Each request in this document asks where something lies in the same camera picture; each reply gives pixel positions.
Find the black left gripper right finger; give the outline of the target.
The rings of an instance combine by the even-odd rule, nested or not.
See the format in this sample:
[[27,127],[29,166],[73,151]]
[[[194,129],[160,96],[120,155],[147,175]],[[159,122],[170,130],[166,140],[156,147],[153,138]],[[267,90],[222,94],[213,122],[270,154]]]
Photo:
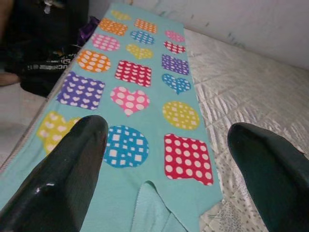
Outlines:
[[233,124],[229,151],[270,232],[309,230],[309,160],[284,137],[249,123]]

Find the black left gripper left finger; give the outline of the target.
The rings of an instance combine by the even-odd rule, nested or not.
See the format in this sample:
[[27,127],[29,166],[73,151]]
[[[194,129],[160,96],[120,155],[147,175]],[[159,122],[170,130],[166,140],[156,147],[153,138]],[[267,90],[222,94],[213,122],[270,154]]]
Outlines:
[[80,231],[97,185],[107,137],[108,123],[103,117],[81,118],[3,207],[1,231]]

